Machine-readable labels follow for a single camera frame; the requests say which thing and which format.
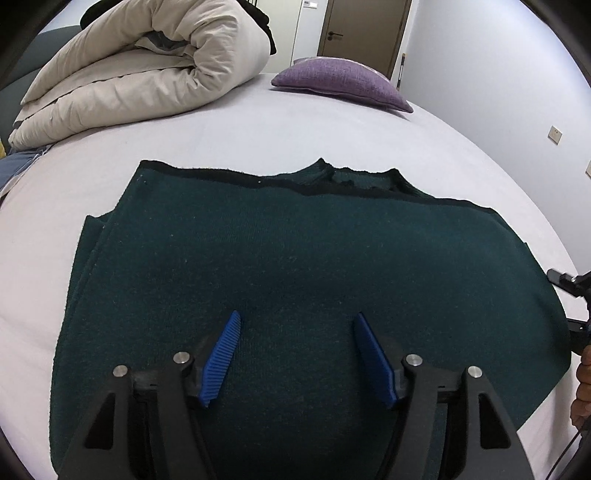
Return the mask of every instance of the folded comforter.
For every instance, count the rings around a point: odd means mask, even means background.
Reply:
[[[41,69],[9,143],[36,148],[193,110],[260,73],[269,53],[236,0],[124,0]]]

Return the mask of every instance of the finger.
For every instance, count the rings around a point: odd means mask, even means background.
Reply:
[[[581,363],[583,365],[591,365],[591,345],[587,345],[581,355]]]
[[[570,406],[571,417],[587,418],[591,414],[591,403],[582,400],[575,400]]]
[[[591,385],[581,383],[577,388],[577,398],[583,401],[591,401]]]
[[[591,384],[591,366],[580,364],[577,367],[577,379],[581,383]]]
[[[583,424],[585,423],[585,419],[582,419],[581,417],[577,417],[574,420],[572,420],[573,423],[573,427],[577,427],[577,430],[580,430],[581,428],[583,428]]]

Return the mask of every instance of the door frame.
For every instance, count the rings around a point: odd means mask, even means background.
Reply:
[[[413,0],[405,0],[404,2],[404,12],[402,13],[402,21],[400,22],[400,29],[398,30],[398,35],[396,37],[396,43],[394,44],[394,51],[392,52],[392,58],[390,58],[390,64],[388,65],[388,74],[386,75],[388,78],[392,78],[392,73],[394,72],[394,66],[396,64],[396,60],[398,59],[398,52],[400,51],[400,45],[402,44],[402,36],[404,35],[404,30],[406,29],[406,23],[408,20],[408,13],[410,12],[410,4]],[[324,42],[326,42],[326,35],[329,29],[330,23],[330,16],[332,15],[332,9],[335,5],[335,0],[328,0],[328,4],[326,5],[326,13],[324,14],[324,24],[322,25],[322,33],[320,34],[320,42],[318,43],[318,52],[317,55],[321,56],[322,51],[324,50]]]

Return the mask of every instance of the black cable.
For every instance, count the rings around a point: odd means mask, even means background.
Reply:
[[[569,448],[572,446],[572,444],[577,439],[577,437],[579,435],[581,435],[581,432],[585,432],[585,435],[589,435],[590,434],[589,430],[591,430],[591,416],[587,417],[587,419],[584,421],[581,429],[574,435],[573,439],[569,442],[569,444],[566,446],[566,448],[563,450],[563,452],[558,457],[558,460],[555,461],[552,469],[550,470],[550,473],[548,473],[548,476],[546,477],[546,480],[548,480],[550,478],[550,475],[552,475],[554,470],[556,470],[556,467],[558,466],[558,464],[562,460],[562,457],[566,455],[566,452],[569,451]]]
[[[562,451],[562,453],[560,454],[560,456],[558,457],[558,460],[555,461],[554,465],[552,466],[552,468],[550,469],[550,472],[548,473],[548,475],[546,476],[546,480],[548,480],[550,478],[550,476],[552,475],[552,473],[554,473],[554,470],[556,470],[556,467],[558,467],[558,464],[560,463],[560,461],[562,460],[562,457],[566,455],[566,452],[569,451],[569,449],[571,448],[571,446],[573,445],[574,441],[577,439],[577,437],[580,435],[580,431],[578,431],[573,439],[569,442],[569,444],[566,446],[566,448]]]

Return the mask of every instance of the white bed sheet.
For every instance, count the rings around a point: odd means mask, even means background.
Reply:
[[[575,272],[530,198],[478,147],[415,107],[412,115],[273,91],[260,75],[195,112],[94,130],[55,145],[0,209],[0,425],[36,480],[56,478],[48,443],[51,369],[86,215],[112,210],[142,159],[256,175],[336,167],[398,168],[419,189],[498,211],[544,269]],[[568,316],[585,305],[566,294]],[[573,365],[578,358],[573,356]],[[574,434],[574,369],[521,427],[537,479]]]

